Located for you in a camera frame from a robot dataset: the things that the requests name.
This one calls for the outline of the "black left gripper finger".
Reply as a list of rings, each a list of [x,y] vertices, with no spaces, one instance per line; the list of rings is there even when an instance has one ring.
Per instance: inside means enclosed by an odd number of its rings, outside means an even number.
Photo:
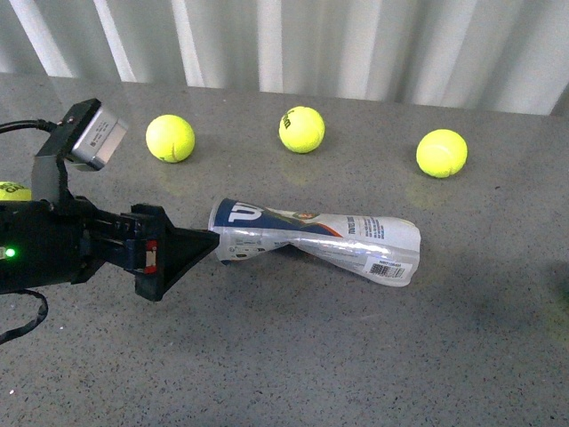
[[[161,301],[220,242],[213,231],[174,227],[160,206],[134,205],[132,214],[137,225],[131,243],[135,293],[151,302]]]

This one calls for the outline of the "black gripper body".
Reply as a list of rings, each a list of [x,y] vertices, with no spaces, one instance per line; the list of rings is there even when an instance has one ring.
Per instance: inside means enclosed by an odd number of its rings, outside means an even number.
[[[45,201],[1,204],[1,293],[89,280],[106,262],[156,274],[150,218],[101,211],[86,200],[58,212]]]

